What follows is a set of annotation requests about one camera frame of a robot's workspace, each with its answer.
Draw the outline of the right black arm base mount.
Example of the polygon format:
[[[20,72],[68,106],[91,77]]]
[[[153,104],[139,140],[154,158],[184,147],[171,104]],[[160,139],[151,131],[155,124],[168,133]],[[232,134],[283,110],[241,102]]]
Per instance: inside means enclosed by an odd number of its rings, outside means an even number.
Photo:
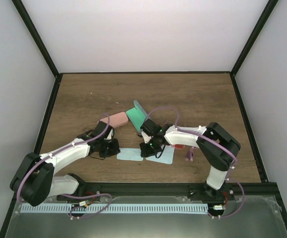
[[[187,197],[191,200],[209,202],[223,202],[226,198],[228,201],[234,200],[234,195],[230,194],[232,187],[230,185],[223,184],[223,186],[215,190],[209,187],[205,183],[198,183],[189,186],[189,192]]]

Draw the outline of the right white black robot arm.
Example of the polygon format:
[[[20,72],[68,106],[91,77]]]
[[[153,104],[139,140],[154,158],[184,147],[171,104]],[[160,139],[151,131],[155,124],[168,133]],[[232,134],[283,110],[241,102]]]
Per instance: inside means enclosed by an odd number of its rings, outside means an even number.
[[[185,145],[201,150],[211,165],[204,185],[205,195],[212,200],[223,193],[223,185],[230,169],[237,162],[240,143],[218,123],[208,126],[180,127],[175,124],[160,126],[147,119],[140,127],[144,142],[140,144],[141,157],[161,155],[166,146]]]

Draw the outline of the green glasses case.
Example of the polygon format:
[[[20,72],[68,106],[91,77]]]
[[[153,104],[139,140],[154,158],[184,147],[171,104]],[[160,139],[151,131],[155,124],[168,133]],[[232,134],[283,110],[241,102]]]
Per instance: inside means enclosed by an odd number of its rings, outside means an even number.
[[[126,111],[126,115],[130,119],[131,123],[137,130],[137,132],[141,133],[141,126],[143,122],[149,118],[146,111],[143,109],[143,107],[139,104],[137,100],[133,101],[134,107],[132,109],[129,109]]]

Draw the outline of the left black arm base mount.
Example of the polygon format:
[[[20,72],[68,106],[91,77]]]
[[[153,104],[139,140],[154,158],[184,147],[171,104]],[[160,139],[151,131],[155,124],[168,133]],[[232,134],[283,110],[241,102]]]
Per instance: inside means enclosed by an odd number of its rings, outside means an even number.
[[[85,183],[84,185],[80,185],[77,190],[72,194],[72,196],[88,196],[88,195],[94,195],[97,192],[101,191],[101,186],[98,183]],[[67,202],[77,202],[81,201],[81,199],[76,198],[69,198],[63,195],[56,196],[57,201],[67,201]]]

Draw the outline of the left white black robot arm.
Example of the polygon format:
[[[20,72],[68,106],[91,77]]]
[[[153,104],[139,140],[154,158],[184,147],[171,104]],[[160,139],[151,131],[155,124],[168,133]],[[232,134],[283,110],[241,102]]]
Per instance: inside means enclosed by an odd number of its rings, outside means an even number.
[[[81,200],[86,194],[85,181],[73,173],[58,177],[57,172],[93,153],[105,159],[119,152],[115,129],[100,121],[94,129],[54,151],[27,154],[10,183],[10,189],[16,193],[17,201],[32,206],[59,195]]]

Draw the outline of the pink glasses case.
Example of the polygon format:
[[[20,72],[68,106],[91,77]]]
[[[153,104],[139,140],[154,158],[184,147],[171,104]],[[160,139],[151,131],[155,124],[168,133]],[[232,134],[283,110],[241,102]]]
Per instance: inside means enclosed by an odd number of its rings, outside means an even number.
[[[105,123],[109,122],[109,125],[113,128],[117,128],[120,126],[123,126],[128,123],[128,117],[126,112],[120,112],[114,115],[111,115],[109,117],[105,117],[103,119],[100,119],[100,121],[103,121]]]

